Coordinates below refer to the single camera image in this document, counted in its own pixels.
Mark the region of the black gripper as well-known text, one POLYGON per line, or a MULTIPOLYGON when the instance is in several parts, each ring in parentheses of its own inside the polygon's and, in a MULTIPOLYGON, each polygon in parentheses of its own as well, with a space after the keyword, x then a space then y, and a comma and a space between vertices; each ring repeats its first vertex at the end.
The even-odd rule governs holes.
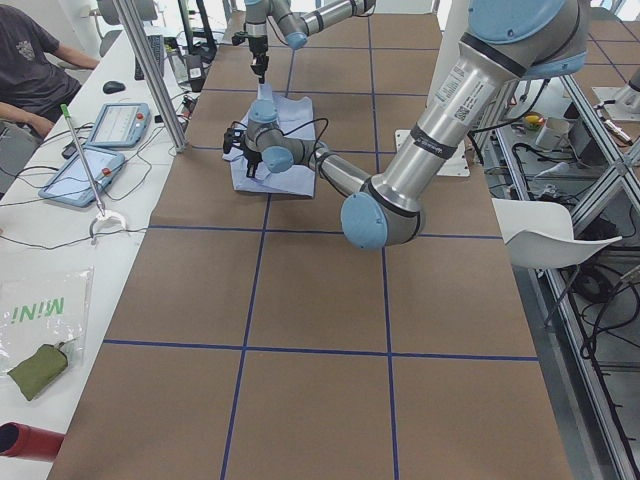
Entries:
POLYGON ((257 76, 258 82, 264 83, 269 65, 268 37, 250 37, 249 49, 252 54, 251 70, 257 76))
POLYGON ((254 179, 256 177, 258 166, 261 163, 261 153, 259 151, 251 150, 250 148, 245 148, 243 150, 243 156, 247 161, 246 177, 254 179))

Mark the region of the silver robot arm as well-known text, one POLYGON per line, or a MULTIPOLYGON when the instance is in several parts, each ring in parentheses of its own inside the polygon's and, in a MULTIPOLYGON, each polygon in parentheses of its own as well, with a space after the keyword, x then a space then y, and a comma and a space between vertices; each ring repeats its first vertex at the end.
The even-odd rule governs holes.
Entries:
POLYGON ((234 35, 232 43, 239 45, 248 42, 252 54, 251 69, 258 82, 264 84, 269 66, 269 19, 274 20, 284 43, 292 50, 298 50, 308 43, 310 36, 351 17, 370 14, 375 6, 375 0, 334 1, 300 14, 293 12, 290 1, 246 1, 244 29, 234 35))
POLYGON ((285 136, 270 100, 257 100, 246 130, 225 145, 243 150, 249 167, 281 173, 316 171, 345 200, 341 226, 361 249, 406 243, 424 228, 421 197, 507 82, 574 73, 586 59, 586 1, 472 1, 459 57, 399 147, 388 168, 369 175, 318 140, 285 136))

